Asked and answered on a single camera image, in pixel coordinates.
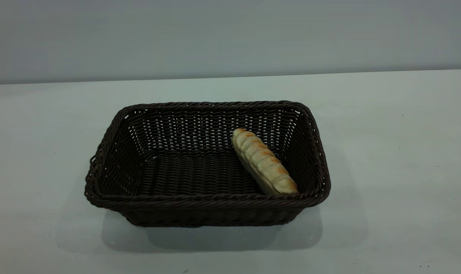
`bread crust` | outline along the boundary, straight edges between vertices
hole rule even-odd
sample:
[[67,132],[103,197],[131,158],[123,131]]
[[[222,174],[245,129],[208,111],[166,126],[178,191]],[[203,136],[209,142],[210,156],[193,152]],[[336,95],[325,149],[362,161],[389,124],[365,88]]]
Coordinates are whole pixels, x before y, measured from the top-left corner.
[[242,165],[265,194],[299,193],[286,168],[254,133],[237,128],[232,133],[231,141]]

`basket bottom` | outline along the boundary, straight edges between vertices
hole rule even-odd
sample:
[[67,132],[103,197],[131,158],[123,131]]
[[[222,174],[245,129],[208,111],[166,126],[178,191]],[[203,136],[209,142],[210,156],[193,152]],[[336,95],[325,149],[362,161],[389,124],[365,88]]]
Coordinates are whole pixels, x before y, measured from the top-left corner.
[[156,210],[123,215],[141,227],[272,226],[291,222],[302,210]]
[[234,151],[147,160],[137,195],[263,194]]

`bread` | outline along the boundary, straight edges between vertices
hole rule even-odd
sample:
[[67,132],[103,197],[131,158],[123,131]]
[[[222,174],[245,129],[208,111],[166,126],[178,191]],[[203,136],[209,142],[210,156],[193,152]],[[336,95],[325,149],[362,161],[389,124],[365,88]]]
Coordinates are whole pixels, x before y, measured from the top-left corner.
[[268,195],[298,194],[295,181],[262,140],[242,128],[234,130],[232,145],[244,168]]

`white table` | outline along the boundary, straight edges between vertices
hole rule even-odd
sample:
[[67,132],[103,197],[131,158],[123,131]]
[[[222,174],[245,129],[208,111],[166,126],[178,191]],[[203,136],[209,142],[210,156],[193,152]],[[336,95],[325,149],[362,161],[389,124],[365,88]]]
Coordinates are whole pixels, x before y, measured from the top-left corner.
[[[288,225],[138,228],[86,201],[116,112],[291,100],[332,191]],[[461,274],[461,70],[0,85],[0,273]]]

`rectangular basket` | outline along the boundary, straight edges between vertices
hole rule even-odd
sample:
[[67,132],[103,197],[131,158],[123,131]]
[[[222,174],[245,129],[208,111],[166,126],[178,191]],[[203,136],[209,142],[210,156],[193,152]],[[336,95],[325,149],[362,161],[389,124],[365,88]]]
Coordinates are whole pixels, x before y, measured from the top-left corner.
[[[232,131],[254,132],[300,194],[267,196],[244,169]],[[90,161],[85,196],[137,226],[285,224],[324,201],[330,179],[310,110],[289,101],[129,106]]]

